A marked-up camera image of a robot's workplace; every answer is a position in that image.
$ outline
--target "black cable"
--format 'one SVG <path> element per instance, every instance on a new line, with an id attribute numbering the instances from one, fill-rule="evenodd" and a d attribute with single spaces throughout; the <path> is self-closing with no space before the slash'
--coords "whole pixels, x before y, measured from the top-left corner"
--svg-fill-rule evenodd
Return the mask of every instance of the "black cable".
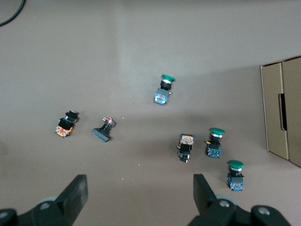
<path id="1" fill-rule="evenodd" d="M 1 23 L 1 24 L 0 24 L 0 27 L 2 27 L 2 26 L 4 26 L 4 25 L 8 24 L 8 23 L 11 22 L 11 21 L 13 21 L 13 20 L 19 15 L 19 13 L 22 11 L 22 9 L 23 9 L 23 7 L 24 7 L 24 5 L 25 5 L 25 2 L 26 2 L 26 0 L 22 0 L 20 7 L 19 7 L 19 9 L 15 12 L 15 14 L 13 14 L 13 16 L 12 16 L 10 19 L 8 19 L 7 21 L 4 21 L 3 23 Z"/>

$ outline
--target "green cap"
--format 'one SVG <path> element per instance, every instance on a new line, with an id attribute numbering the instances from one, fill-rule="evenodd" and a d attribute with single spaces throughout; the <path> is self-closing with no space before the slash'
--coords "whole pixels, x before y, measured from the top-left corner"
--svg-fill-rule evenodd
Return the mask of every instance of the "green cap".
<path id="1" fill-rule="evenodd" d="M 224 130 L 219 129 L 219 128 L 211 128 L 210 130 L 211 130 L 211 132 L 213 132 L 216 135 L 223 135 L 225 133 Z"/>
<path id="2" fill-rule="evenodd" d="M 235 169 L 241 169 L 245 166 L 241 161 L 237 161 L 237 160 L 229 161 L 229 165 Z"/>
<path id="3" fill-rule="evenodd" d="M 163 74 L 162 77 L 168 81 L 175 81 L 175 78 L 169 76 L 169 75 L 166 75 L 166 74 Z"/>

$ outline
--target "green disc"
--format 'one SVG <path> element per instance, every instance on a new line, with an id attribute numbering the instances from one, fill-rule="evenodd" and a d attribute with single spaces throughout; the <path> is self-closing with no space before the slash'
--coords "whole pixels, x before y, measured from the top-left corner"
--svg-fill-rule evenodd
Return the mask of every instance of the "green disc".
<path id="1" fill-rule="evenodd" d="M 211 128 L 210 130 L 216 135 L 223 135 L 225 133 L 223 129 L 219 129 L 219 128 Z"/>
<path id="2" fill-rule="evenodd" d="M 162 77 L 168 81 L 175 81 L 175 78 L 169 76 L 169 75 L 166 75 L 166 74 L 163 74 Z"/>
<path id="3" fill-rule="evenodd" d="M 235 169 L 240 169 L 240 168 L 243 168 L 245 166 L 241 161 L 237 161 L 237 160 L 229 161 L 229 165 L 232 168 L 235 168 Z"/>

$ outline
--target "yellow component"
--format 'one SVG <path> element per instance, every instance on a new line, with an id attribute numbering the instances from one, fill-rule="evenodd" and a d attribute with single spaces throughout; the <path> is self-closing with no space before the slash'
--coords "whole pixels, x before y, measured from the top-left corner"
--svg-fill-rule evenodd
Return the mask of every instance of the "yellow component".
<path id="1" fill-rule="evenodd" d="M 66 130 L 60 126 L 56 127 L 55 133 L 63 138 L 69 135 L 69 133 L 72 131 L 73 127 L 70 128 L 70 130 Z"/>

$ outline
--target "black mechanical bracket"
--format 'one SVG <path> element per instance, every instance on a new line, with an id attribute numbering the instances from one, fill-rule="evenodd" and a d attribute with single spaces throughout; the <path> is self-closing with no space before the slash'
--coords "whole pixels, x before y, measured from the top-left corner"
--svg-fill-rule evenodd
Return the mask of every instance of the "black mechanical bracket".
<path id="1" fill-rule="evenodd" d="M 188 226 L 291 226 L 270 206 L 253 206 L 247 212 L 229 200 L 217 199 L 202 174 L 193 178 L 193 197 L 199 216 Z"/>
<path id="2" fill-rule="evenodd" d="M 0 210 L 0 226 L 71 226 L 87 200 L 87 176 L 77 175 L 54 201 L 19 216 L 14 209 Z"/>

